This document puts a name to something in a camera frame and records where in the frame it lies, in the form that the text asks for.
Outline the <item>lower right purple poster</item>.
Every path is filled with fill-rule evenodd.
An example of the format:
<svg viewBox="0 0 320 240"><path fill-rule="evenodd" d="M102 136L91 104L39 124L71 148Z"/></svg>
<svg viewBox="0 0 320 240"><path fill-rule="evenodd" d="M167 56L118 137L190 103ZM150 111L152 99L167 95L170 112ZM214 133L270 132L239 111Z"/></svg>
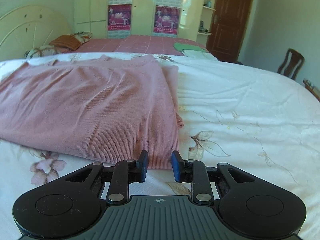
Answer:
<svg viewBox="0 0 320 240"><path fill-rule="evenodd" d="M152 35L177 37L179 18L179 8L156 6Z"/></svg>

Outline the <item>brown wooden door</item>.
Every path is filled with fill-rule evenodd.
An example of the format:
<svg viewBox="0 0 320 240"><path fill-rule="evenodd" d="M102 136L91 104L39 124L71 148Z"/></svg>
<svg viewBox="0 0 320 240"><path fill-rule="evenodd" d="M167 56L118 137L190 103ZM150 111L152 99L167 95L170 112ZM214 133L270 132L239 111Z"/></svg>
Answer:
<svg viewBox="0 0 320 240"><path fill-rule="evenodd" d="M218 60L238 61L252 0L215 0L207 50Z"/></svg>

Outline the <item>wooden tv cabinet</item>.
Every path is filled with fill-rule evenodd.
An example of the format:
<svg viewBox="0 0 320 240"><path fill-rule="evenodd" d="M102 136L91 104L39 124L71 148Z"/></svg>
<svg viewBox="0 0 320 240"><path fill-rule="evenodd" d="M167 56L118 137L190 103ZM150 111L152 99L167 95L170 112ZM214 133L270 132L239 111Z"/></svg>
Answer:
<svg viewBox="0 0 320 240"><path fill-rule="evenodd" d="M320 91L313 85L308 79L303 80L304 87L318 100L320 101Z"/></svg>

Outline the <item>white brown patterned pillow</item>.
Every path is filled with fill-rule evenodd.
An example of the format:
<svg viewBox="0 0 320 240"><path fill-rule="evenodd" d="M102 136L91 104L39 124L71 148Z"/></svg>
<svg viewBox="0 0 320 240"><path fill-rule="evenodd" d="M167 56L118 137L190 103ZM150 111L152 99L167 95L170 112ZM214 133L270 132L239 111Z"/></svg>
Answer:
<svg viewBox="0 0 320 240"><path fill-rule="evenodd" d="M52 56L52 55L63 54L68 52L70 52L68 48L61 48L61 47L56 47L52 45L44 45L44 46L40 46L38 48L33 48L29 51L26 51L24 54L24 57L26 59L32 59L36 57Z"/></svg>

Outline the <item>pink knit sweater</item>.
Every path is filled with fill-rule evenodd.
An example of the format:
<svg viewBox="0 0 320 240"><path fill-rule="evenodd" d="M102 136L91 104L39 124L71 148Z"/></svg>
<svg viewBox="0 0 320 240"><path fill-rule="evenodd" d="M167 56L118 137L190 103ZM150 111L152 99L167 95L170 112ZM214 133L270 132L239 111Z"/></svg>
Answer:
<svg viewBox="0 0 320 240"><path fill-rule="evenodd" d="M1 81L1 138L114 164L146 150L169 169L178 150L177 66L130 60L28 63Z"/></svg>

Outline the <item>lower left purple poster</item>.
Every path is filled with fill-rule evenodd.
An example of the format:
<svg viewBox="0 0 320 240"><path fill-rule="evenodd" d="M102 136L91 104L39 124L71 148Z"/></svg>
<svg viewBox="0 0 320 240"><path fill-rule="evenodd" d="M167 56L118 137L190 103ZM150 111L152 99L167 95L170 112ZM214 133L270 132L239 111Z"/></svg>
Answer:
<svg viewBox="0 0 320 240"><path fill-rule="evenodd" d="M131 4L118 4L108 6L107 30L131 30Z"/></svg>

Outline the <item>purple poster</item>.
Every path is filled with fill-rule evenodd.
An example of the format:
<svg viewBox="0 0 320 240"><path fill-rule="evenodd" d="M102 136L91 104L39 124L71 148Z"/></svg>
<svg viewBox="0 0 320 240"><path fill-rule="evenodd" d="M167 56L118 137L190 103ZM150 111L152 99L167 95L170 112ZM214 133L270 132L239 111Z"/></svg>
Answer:
<svg viewBox="0 0 320 240"><path fill-rule="evenodd" d="M107 30L131 30L131 4L118 4L108 6Z"/></svg>
<svg viewBox="0 0 320 240"><path fill-rule="evenodd" d="M179 8L156 6L152 35L177 37L179 18Z"/></svg>

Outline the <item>green folded cloth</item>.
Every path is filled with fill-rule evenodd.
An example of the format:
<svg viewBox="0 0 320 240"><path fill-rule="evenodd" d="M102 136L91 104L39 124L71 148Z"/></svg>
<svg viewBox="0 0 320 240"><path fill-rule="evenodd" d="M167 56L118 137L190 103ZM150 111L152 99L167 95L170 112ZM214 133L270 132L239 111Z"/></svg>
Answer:
<svg viewBox="0 0 320 240"><path fill-rule="evenodd" d="M192 44L184 44L184 43L174 43L173 48L180 52L185 56L186 51L196 51L201 53L207 53L208 51L205 48L201 48L200 46L192 45Z"/></svg>

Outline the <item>cream wardrobe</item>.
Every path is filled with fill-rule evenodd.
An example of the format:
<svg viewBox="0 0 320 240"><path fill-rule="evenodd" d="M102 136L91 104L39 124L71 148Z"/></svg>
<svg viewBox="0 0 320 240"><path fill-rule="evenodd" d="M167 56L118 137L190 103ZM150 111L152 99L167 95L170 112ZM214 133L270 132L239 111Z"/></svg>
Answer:
<svg viewBox="0 0 320 240"><path fill-rule="evenodd" d="M205 0L74 0L76 31L88 31L94 38L153 36L156 6L180 9L178 38L196 41ZM131 30L108 31L108 6L131 4Z"/></svg>

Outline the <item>cream round headboard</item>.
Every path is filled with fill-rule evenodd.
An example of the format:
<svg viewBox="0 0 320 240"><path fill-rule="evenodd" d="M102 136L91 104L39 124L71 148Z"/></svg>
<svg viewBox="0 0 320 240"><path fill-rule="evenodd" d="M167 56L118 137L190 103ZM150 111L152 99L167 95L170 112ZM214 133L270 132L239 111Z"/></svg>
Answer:
<svg viewBox="0 0 320 240"><path fill-rule="evenodd" d="M23 59L25 52L72 32L63 14L41 5L25 5L1 17L1 61Z"/></svg>

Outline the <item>white floral quilt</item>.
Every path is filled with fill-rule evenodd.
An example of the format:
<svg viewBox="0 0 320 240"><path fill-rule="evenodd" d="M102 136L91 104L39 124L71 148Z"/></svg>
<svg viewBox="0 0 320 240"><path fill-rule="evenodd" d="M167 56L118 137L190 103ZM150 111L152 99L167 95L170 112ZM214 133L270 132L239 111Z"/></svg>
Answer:
<svg viewBox="0 0 320 240"><path fill-rule="evenodd" d="M319 102L303 86L274 72L183 56L153 55L179 67L180 154L216 166L232 164L296 194L306 205L300 237L319 239ZM48 178L92 161L47 154L1 140L1 239L19 239L12 206ZM149 170L130 194L186 194L172 170Z"/></svg>

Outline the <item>orange brown pillow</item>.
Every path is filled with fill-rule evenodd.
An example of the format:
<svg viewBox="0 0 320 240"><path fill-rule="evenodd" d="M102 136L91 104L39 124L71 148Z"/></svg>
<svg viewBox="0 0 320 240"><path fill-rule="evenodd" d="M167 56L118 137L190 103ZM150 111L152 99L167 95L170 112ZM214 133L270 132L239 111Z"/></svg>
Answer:
<svg viewBox="0 0 320 240"><path fill-rule="evenodd" d="M56 47L67 48L72 51L77 50L82 45L81 41L72 35L61 35L49 44Z"/></svg>

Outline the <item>dark wooden chair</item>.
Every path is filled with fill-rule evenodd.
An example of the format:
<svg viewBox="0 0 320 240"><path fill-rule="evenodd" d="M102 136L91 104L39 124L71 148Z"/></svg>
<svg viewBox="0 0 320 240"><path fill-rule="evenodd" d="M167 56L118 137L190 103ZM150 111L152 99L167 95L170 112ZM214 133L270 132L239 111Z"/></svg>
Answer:
<svg viewBox="0 0 320 240"><path fill-rule="evenodd" d="M292 80L296 80L296 77L304 62L305 59L301 53L289 48L286 52L283 63L277 70L277 73L291 78Z"/></svg>

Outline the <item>white folded cloth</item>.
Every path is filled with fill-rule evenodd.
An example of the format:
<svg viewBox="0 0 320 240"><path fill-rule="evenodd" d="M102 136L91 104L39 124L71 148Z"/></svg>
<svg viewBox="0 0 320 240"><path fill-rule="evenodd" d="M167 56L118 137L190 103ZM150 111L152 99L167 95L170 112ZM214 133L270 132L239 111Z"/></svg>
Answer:
<svg viewBox="0 0 320 240"><path fill-rule="evenodd" d="M219 61L219 59L217 59L215 56L208 52L184 50L183 55L192 59Z"/></svg>

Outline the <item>pink checked bedspread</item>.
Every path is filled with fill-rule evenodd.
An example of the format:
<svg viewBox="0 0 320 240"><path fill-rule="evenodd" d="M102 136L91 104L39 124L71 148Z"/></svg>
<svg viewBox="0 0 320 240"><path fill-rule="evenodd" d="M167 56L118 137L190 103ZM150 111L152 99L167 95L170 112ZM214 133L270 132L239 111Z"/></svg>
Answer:
<svg viewBox="0 0 320 240"><path fill-rule="evenodd" d="M184 38L131 35L126 38L92 38L81 45L76 53L141 53L182 56L182 52L174 48L179 43L196 46L206 51L204 45Z"/></svg>

